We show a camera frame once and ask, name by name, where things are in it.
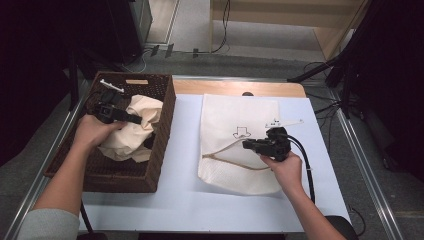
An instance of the white drawstring bag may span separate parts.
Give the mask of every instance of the white drawstring bag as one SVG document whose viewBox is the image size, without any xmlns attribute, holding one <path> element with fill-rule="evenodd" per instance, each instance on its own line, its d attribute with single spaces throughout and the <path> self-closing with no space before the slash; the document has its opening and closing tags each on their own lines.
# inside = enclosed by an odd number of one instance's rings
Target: white drawstring bag
<svg viewBox="0 0 424 240">
<path fill-rule="evenodd" d="M 266 138 L 266 123 L 279 116 L 277 101 L 204 95 L 198 176 L 208 184 L 242 194 L 280 191 L 271 169 L 256 153 L 242 146 L 246 138 Z"/>
<path fill-rule="evenodd" d="M 142 117 L 141 124 L 128 123 L 121 130 L 112 132 L 109 137 L 98 147 L 105 155 L 116 161 L 129 158 L 136 162 L 147 161 L 151 150 L 143 143 L 151 137 L 154 124 L 159 122 L 163 103 L 159 100 L 142 95 L 134 95 L 126 111 Z"/>
</svg>

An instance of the white table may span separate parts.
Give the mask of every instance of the white table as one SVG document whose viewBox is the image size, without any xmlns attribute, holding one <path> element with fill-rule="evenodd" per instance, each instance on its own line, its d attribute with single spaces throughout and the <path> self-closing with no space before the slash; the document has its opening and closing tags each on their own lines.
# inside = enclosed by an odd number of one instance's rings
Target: white table
<svg viewBox="0 0 424 240">
<path fill-rule="evenodd" d="M 264 98 L 279 101 L 281 120 L 304 120 L 303 124 L 286 129 L 302 143 L 308 154 L 316 205 L 324 215 L 339 215 L 349 220 L 309 99 Z M 303 231 L 282 192 L 244 196 L 208 185 L 197 177 L 201 107 L 202 95 L 177 95 L 171 136 L 156 193 L 83 194 L 93 229 L 190 233 Z M 292 148 L 300 154 L 295 146 Z M 303 185 L 309 193 L 305 170 Z M 82 219 L 80 230 L 85 230 Z"/>
</svg>

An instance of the wicker basket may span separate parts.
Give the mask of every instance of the wicker basket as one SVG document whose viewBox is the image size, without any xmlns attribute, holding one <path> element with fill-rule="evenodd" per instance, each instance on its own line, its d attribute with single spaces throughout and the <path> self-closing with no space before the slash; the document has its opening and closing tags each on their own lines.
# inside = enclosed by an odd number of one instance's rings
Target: wicker basket
<svg viewBox="0 0 424 240">
<path fill-rule="evenodd" d="M 95 149 L 88 158 L 84 179 L 84 191 L 114 192 L 114 193 L 147 193 L 157 190 L 165 149 L 171 131 L 172 117 L 175 106 L 175 91 L 170 75 L 132 74 L 99 72 L 93 81 L 86 108 L 90 109 L 97 103 L 100 94 L 106 90 L 100 80 L 124 88 L 124 100 L 118 108 L 125 109 L 130 103 L 131 96 L 140 94 L 163 101 L 162 113 L 153 141 L 149 161 L 136 163 L 132 159 L 123 162 L 114 161 Z M 147 80 L 148 84 L 128 84 L 127 80 Z M 76 124 L 60 145 L 54 159 L 44 175 L 53 177 L 65 159 L 76 130 Z"/>
</svg>

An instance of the hand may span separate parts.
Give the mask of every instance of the hand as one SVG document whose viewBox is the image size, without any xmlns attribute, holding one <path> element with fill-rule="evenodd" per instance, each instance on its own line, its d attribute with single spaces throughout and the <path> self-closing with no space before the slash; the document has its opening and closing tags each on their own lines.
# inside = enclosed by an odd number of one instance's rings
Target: hand
<svg viewBox="0 0 424 240">
<path fill-rule="evenodd" d="M 85 115 L 78 122 L 73 146 L 91 150 L 106 140 L 111 132 L 123 128 L 126 124 L 126 122 L 104 124 L 93 115 Z"/>
<path fill-rule="evenodd" d="M 274 172 L 286 195 L 294 191 L 304 191 L 302 186 L 302 160 L 299 156 L 290 151 L 288 157 L 282 162 L 277 162 L 264 155 L 260 158 Z"/>
</svg>

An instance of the canvas bag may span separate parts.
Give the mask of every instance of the canvas bag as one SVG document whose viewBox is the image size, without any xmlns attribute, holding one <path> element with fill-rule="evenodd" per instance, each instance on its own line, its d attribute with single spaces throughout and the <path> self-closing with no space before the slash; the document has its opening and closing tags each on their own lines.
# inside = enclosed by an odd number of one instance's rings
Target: canvas bag
<svg viewBox="0 0 424 240">
<path fill-rule="evenodd" d="M 198 176 L 208 184 L 242 194 L 280 191 L 271 169 L 242 146 L 246 138 L 265 138 L 265 125 L 274 119 L 279 119 L 277 101 L 205 94 Z"/>
<path fill-rule="evenodd" d="M 159 122 L 163 103 L 142 95 L 134 95 L 126 111 L 142 117 L 141 124 L 128 123 L 121 130 L 112 132 L 98 147 L 105 155 L 116 161 L 129 158 L 136 162 L 147 161 L 151 150 L 143 142 L 154 132 L 154 124 Z"/>
</svg>

